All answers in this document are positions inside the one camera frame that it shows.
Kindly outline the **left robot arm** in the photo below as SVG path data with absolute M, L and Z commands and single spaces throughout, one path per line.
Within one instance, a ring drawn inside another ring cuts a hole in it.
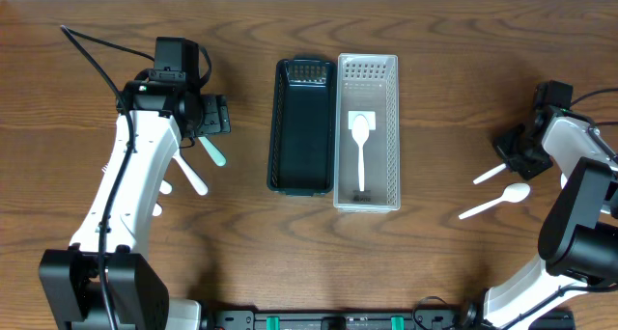
M 202 94 L 210 73 L 206 48 L 184 38 L 159 37 L 154 63 L 116 97 L 116 135 L 98 193 L 64 250 L 42 255 L 39 278 L 60 329 L 208 329 L 200 302 L 173 299 L 148 263 L 150 229 L 160 187 L 177 161 L 200 195 L 208 188 L 182 159 L 183 140 L 208 133 L 207 109 L 218 96 Z

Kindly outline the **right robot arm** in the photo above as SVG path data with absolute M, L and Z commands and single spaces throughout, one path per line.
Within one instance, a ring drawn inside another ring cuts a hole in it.
M 505 166 L 525 180 L 557 166 L 566 182 L 540 230 L 538 252 L 461 314 L 463 329 L 527 329 L 562 302 L 617 290 L 617 153 L 591 118 L 573 111 L 571 85 L 537 85 L 531 117 L 496 137 Z

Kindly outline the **teal handled plastic fork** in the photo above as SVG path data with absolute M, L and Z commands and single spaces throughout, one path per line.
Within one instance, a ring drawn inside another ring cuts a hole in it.
M 223 167 L 226 165 L 226 157 L 214 143 L 212 143 L 206 136 L 200 136 L 199 141 L 216 166 Z

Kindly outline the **clear perforated plastic basket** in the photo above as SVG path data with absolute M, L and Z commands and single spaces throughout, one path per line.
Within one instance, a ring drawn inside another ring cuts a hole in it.
M 401 207 L 398 57 L 338 57 L 333 205 L 341 212 L 387 213 Z M 365 191 L 358 186 L 358 146 L 349 111 L 375 111 L 377 128 L 364 145 Z

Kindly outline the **white plastic fork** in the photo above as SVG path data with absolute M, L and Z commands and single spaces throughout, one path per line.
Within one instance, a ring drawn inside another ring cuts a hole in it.
M 105 173 L 107 170 L 107 165 L 104 165 L 101 170 Z M 160 216 L 162 214 L 162 207 L 159 204 L 154 205 L 153 216 Z
M 160 187 L 159 187 L 159 191 L 162 194 L 167 195 L 167 194 L 170 194 L 172 192 L 172 190 L 173 190 L 172 185 L 169 182 L 167 182 L 166 180 L 163 179 L 161 181 L 161 184 L 160 184 Z

